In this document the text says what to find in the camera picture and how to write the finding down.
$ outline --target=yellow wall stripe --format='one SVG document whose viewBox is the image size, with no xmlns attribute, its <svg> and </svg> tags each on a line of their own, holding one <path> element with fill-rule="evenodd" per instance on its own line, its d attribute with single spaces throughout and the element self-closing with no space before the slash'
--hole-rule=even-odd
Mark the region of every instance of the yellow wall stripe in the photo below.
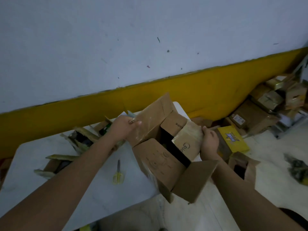
<svg viewBox="0 0 308 231">
<path fill-rule="evenodd" d="M 232 112 L 260 82 L 290 71 L 308 48 L 247 62 L 214 67 L 111 91 L 0 114 L 0 159 L 13 156 L 21 143 L 139 111 L 169 92 L 189 117 L 218 120 Z"/>
</svg>

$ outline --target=person's left hand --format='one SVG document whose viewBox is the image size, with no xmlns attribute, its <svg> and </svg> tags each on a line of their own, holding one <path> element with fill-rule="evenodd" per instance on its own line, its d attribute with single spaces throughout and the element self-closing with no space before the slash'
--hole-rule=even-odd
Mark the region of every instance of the person's left hand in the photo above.
<svg viewBox="0 0 308 231">
<path fill-rule="evenodd" d="M 129 124 L 129 121 L 133 118 L 129 116 L 121 115 L 111 124 L 109 131 L 107 132 L 109 136 L 117 143 L 120 140 L 124 140 L 129 133 L 140 126 L 141 121 Z"/>
</svg>

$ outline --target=scissors blade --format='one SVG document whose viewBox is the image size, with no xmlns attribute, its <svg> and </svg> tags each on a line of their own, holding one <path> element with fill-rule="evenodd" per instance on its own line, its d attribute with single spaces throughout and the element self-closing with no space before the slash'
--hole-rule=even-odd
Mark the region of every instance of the scissors blade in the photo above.
<svg viewBox="0 0 308 231">
<path fill-rule="evenodd" d="M 117 169 L 117 172 L 120 172 L 120 166 L 121 166 L 120 159 L 118 159 L 118 169 Z"/>
</svg>

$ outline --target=marble floor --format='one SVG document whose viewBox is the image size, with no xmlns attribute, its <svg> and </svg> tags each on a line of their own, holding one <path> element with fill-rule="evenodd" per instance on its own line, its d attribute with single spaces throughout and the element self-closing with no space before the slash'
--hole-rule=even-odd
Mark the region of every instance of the marble floor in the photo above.
<svg viewBox="0 0 308 231">
<path fill-rule="evenodd" d="M 261 163 L 257 166 L 256 190 L 275 206 L 291 209 L 308 220 L 308 186 L 296 182 L 287 170 L 284 153 L 308 163 L 308 123 L 281 140 L 271 132 L 245 139 L 247 155 Z M 212 181 L 198 200 L 189 204 L 175 196 L 169 204 L 161 195 L 136 204 L 100 220 L 102 231 L 236 231 L 239 230 L 225 202 Z"/>
</svg>

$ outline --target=person's right arm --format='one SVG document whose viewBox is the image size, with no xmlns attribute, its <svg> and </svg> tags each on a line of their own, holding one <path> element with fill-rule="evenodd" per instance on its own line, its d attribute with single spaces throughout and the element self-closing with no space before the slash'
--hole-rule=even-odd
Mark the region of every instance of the person's right arm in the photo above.
<svg viewBox="0 0 308 231">
<path fill-rule="evenodd" d="M 304 229 L 241 179 L 217 154 L 217 134 L 203 127 L 202 160 L 219 160 L 212 175 L 241 231 L 303 231 Z"/>
</svg>

